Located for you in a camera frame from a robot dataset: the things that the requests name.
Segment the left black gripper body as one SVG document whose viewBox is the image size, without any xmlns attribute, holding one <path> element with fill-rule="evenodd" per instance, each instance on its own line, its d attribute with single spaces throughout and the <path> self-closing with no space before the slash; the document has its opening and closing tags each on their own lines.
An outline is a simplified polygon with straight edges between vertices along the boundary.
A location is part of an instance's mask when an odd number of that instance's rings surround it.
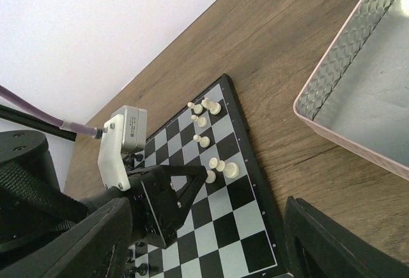
<svg viewBox="0 0 409 278">
<path fill-rule="evenodd" d="M 203 166 L 156 165 L 128 173 L 125 192 L 131 206 L 131 244 L 166 249 L 177 241 L 192 204 L 208 174 Z"/>
</svg>

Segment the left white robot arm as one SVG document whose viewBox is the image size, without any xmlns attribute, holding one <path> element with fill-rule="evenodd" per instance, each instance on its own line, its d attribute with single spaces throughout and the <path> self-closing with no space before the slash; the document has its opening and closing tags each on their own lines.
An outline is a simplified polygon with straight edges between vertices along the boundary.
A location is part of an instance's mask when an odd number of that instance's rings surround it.
<svg viewBox="0 0 409 278">
<path fill-rule="evenodd" d="M 53 240 L 112 199 L 130 203 L 129 244 L 167 248 L 177 239 L 208 176 L 203 166 L 130 167 L 123 160 L 130 188 L 117 187 L 76 201 L 58 189 L 45 134 L 33 130 L 1 133 L 1 252 Z"/>
</svg>

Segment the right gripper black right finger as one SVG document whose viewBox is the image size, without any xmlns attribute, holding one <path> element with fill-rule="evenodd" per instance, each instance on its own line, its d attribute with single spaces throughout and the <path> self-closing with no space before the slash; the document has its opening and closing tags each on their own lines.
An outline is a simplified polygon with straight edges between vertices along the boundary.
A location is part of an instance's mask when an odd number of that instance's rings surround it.
<svg viewBox="0 0 409 278">
<path fill-rule="evenodd" d="M 284 232 L 293 277 L 408 277 L 408 265 L 363 241 L 304 199 L 287 199 Z"/>
</svg>

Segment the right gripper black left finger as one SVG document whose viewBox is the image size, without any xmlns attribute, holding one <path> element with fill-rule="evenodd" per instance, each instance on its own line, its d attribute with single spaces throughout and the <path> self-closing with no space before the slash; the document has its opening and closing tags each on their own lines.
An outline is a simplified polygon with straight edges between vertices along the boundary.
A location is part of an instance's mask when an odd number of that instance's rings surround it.
<svg viewBox="0 0 409 278">
<path fill-rule="evenodd" d="M 127 199 L 113 199 L 1 277 L 123 277 L 132 231 Z"/>
</svg>

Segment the white chess knight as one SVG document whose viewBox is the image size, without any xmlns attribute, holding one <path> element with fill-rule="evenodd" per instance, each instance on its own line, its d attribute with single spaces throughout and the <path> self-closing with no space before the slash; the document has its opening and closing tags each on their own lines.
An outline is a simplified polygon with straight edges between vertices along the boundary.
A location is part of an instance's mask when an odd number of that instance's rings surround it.
<svg viewBox="0 0 409 278">
<path fill-rule="evenodd" d="M 221 112 L 221 105 L 218 102 L 212 102 L 209 98 L 204 98 L 201 105 L 212 115 L 217 115 Z"/>
</svg>

